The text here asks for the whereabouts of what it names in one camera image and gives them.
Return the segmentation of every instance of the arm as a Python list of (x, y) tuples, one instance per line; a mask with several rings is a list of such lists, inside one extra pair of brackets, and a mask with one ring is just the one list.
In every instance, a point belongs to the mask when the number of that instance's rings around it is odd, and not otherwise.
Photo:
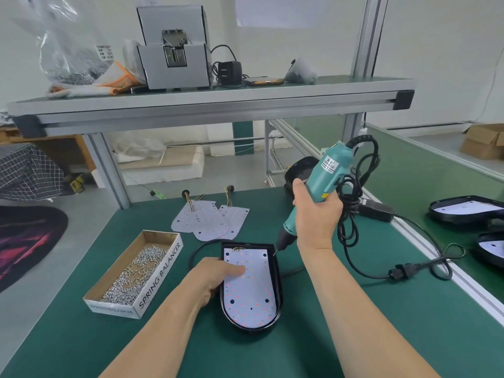
[(224, 277), (244, 272), (243, 266), (202, 259), (100, 377), (176, 377), (196, 316), (210, 300), (212, 289)]
[(333, 192), (313, 203), (293, 183), (298, 248), (317, 293), (345, 376), (438, 377), (432, 367), (373, 304), (332, 250), (343, 205)]

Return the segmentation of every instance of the black rug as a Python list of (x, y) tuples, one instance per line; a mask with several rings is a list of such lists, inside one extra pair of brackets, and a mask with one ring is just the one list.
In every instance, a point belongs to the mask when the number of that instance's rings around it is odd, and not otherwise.
[(68, 217), (57, 208), (0, 206), (0, 292), (37, 265), (67, 225)]

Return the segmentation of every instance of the teal electric screwdriver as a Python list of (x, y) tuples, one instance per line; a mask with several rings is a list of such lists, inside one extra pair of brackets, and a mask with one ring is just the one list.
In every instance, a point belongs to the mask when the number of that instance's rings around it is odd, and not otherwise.
[[(318, 164), (313, 168), (313, 171), (306, 181), (306, 189), (315, 203), (320, 203), (333, 192), (345, 176), (350, 174), (350, 168), (353, 162), (354, 149), (357, 145), (363, 142), (373, 142), (375, 144), (375, 163), (372, 169), (377, 166), (378, 145), (371, 135), (360, 135), (350, 139), (345, 145), (338, 142), (335, 146), (327, 149)], [(365, 180), (361, 178), (360, 184), (364, 184)], [(276, 250), (284, 250), (297, 239), (296, 234), (296, 208), (292, 210), (289, 218), (285, 221), (283, 228), (278, 235)]]

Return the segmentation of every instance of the cardboard box on floor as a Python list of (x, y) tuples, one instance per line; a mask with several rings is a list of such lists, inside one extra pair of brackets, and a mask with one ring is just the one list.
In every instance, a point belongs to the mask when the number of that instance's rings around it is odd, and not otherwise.
[(484, 160), (503, 158), (504, 123), (472, 125), (459, 151)]
[[(119, 277), (122, 271), (133, 262), (135, 257), (146, 246), (158, 245), (161, 248), (167, 249), (167, 253), (163, 260), (159, 263), (142, 291), (136, 298), (133, 305), (114, 304), (110, 302), (102, 302), (100, 299), (104, 293), (112, 286), (113, 282)], [(102, 278), (91, 288), (84, 296), (85, 303), (89, 308), (96, 313), (111, 314), (113, 316), (128, 317), (140, 319), (145, 313), (152, 298), (159, 289), (159, 286), (164, 281), (166, 275), (170, 271), (175, 262), (180, 250), (183, 247), (180, 233), (159, 232), (143, 230), (140, 235), (129, 245), (128, 248), (119, 256), (112, 264)]]

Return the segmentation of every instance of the hand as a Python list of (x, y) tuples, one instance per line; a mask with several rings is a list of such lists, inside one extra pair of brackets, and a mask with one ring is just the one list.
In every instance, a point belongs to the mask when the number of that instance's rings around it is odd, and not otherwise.
[(297, 207), (297, 247), (300, 251), (332, 249), (332, 237), (343, 210), (336, 191), (325, 202), (314, 203), (305, 184), (300, 179), (292, 183), (293, 204)]
[(219, 258), (205, 257), (187, 274), (183, 282), (201, 290), (201, 306), (205, 306), (212, 297), (212, 291), (226, 276), (241, 276), (245, 270), (243, 265), (232, 265)]

